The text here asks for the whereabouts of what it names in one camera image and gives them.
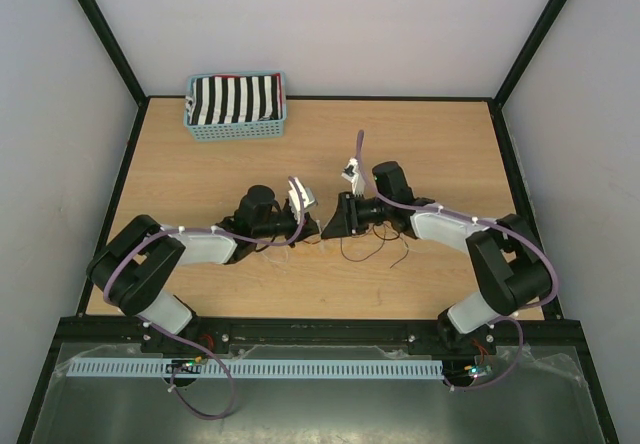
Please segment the white zip tie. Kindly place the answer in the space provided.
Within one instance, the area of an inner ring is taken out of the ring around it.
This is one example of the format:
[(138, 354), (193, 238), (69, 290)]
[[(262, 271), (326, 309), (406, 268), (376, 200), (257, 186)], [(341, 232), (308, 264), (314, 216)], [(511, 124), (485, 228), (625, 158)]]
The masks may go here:
[(322, 238), (322, 233), (327, 225), (327, 221), (322, 219), (317, 219), (316, 224), (318, 225), (319, 234), (318, 234), (318, 239), (315, 242), (315, 248), (321, 254), (325, 254), (327, 252), (327, 244), (326, 244), (326, 241)]

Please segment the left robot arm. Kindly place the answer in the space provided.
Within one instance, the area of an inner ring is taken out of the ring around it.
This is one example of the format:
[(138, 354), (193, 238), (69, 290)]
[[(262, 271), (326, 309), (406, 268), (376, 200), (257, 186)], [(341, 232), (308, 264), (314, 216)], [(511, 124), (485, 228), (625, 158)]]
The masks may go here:
[(271, 188), (250, 187), (233, 215), (210, 227), (172, 227), (138, 215), (93, 257), (86, 276), (107, 304), (164, 329), (175, 350), (191, 350), (200, 328), (192, 321), (195, 312), (164, 289), (169, 277), (178, 266), (237, 264), (252, 253), (318, 234), (309, 214), (317, 204), (311, 189), (297, 178), (289, 185), (282, 205)]

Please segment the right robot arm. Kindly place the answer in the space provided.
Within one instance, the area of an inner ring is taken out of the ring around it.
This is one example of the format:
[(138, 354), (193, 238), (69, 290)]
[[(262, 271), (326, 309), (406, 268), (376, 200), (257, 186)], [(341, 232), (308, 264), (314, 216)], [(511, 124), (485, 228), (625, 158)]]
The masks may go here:
[(342, 177), (351, 190), (339, 194), (322, 239), (361, 235), (388, 224), (399, 235), (437, 242), (470, 258), (478, 290), (437, 318), (437, 340), (445, 351), (462, 351), (480, 327), (511, 316), (556, 289), (557, 275), (520, 216), (478, 219), (417, 198), (395, 161), (373, 168), (376, 195), (371, 198), (364, 196), (365, 178), (356, 159), (349, 161)]

